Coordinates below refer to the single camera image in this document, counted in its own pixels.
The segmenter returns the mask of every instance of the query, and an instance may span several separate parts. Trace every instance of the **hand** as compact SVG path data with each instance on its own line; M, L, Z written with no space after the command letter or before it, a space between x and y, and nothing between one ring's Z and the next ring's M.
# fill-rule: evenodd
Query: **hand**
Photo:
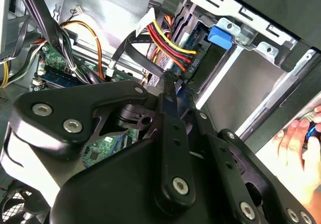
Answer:
M294 120L286 134L280 131L273 139L277 157L277 177L304 206L310 205L313 193L321 184L320 143L316 137L308 140L307 151L302 146L309 128L309 121Z

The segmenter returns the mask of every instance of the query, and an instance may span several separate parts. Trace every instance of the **fan grille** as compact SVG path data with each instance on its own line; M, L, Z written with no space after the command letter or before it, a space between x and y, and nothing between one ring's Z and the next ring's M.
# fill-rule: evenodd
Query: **fan grille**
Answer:
M13 196L13 199L23 199L22 196L19 193L16 193ZM23 210L24 204L19 204L19 205L15 205L14 207L10 208L8 211L6 211L5 213L2 214L2 219L4 221L8 220L9 217L17 214L19 211Z

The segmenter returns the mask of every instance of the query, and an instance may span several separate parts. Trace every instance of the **white connector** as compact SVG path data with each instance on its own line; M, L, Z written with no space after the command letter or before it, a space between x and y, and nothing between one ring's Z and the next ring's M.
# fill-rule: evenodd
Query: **white connector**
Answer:
M46 74L46 71L45 71L45 69L41 68L41 69L38 70L37 74L38 74L39 76L43 76L43 75Z
M42 80L41 79L33 79L32 84L35 86L40 86L40 85L42 85Z
M81 9L81 6L76 6L75 10L78 13L78 15L84 14L83 10Z

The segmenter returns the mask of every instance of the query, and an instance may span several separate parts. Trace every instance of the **white label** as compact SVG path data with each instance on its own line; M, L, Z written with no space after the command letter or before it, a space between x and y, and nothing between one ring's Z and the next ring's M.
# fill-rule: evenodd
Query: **white label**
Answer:
M136 37L138 37L139 34L145 29L145 27L147 27L155 19L155 10L154 8L150 8L147 14L142 19L140 19L138 23L138 27L136 29Z
M113 138L111 138L111 137L106 137L106 138L105 138L105 141L107 141L107 142L109 142L109 143L111 143L112 140L113 140Z

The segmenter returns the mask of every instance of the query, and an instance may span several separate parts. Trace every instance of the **green circuit board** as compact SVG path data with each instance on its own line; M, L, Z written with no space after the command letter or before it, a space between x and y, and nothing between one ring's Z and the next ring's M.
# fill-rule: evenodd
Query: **green circuit board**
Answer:
M126 136L131 137L132 143L134 143L138 139L138 130L129 129L123 136L106 137L88 145L83 156L85 167L90 167L119 151L123 146Z
M119 136L106 137L86 147L83 162L86 167L92 166L112 155Z

